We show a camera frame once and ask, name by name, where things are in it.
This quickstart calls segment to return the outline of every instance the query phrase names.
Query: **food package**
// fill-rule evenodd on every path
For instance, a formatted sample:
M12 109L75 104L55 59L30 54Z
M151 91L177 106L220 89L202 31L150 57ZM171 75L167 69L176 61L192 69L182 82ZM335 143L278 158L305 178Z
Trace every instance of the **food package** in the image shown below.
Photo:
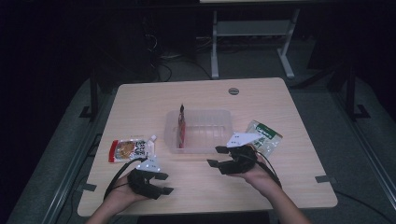
M155 135L152 135L148 141L143 139L114 140L108 152L108 161L131 161L154 155L156 138Z
M262 134L261 138L252 141L250 144L267 158L280 143L280 140L282 140L282 135L257 120L253 120L249 123L246 133Z

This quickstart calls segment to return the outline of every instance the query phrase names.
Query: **clear plastic container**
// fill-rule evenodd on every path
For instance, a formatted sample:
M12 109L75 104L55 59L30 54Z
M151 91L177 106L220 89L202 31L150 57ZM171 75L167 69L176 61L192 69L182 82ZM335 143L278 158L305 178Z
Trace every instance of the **clear plastic container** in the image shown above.
M226 146L233 135L228 110L184 110L186 132L184 147L177 146L177 125L180 111L166 115L165 144L173 153L216 153L215 147Z

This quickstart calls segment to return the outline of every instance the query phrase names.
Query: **wooden table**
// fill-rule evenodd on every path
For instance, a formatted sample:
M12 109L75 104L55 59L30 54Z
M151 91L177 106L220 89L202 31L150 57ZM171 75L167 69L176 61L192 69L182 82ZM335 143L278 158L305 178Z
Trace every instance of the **wooden table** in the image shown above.
M239 94L231 95L230 88ZM283 189L300 208L326 208L337 204L329 182L318 183L326 175L304 124L281 78L230 79L173 83L122 85L117 93L105 131L92 165L88 184L78 207L81 216L90 216L101 204L105 190L123 163L109 163L108 151L115 139L157 135L156 155L165 181L151 181L171 187L170 195L133 204L123 214L159 215L211 212L241 212L272 209L271 204L243 179L221 175L206 159L228 160L220 154L172 154L164 143L166 114L188 109L226 109L231 112L233 130L244 132L253 120L283 135L269 160Z

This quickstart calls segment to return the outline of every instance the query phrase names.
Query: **black strap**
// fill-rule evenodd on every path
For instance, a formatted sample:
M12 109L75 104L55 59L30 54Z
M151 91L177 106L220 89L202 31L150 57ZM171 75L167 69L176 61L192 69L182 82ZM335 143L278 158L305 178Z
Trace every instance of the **black strap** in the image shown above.
M111 180L110 184L108 185L103 200L107 197L107 195L111 192L111 190L113 190L114 185L116 184L117 180L120 178L120 175L122 175L122 173L126 170L126 168L128 168L129 165L131 165L135 161L145 161L145 160L146 160L146 158L137 158L137 159L134 159L134 160L131 160L131 161L128 161L127 163L125 163L121 167L121 169L117 172L117 174L114 175L113 179Z
M257 164L260 165L260 167L268 173L269 176L271 176L271 178L282 188L282 184L280 183L279 178L277 177L277 175L274 174L274 172L272 170L270 170L270 168L268 168L267 165L265 165L264 163L260 162L260 161L256 161Z

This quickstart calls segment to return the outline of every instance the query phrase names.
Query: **green and white package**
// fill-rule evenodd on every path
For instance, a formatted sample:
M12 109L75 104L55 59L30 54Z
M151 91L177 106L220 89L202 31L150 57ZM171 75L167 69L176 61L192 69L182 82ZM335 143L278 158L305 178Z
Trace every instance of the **green and white package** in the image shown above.
M282 140L282 135L257 120L253 120L249 123L246 133L260 133L263 135L262 138L254 140L250 144L260 151L260 153L262 153L266 158L271 155L280 140Z

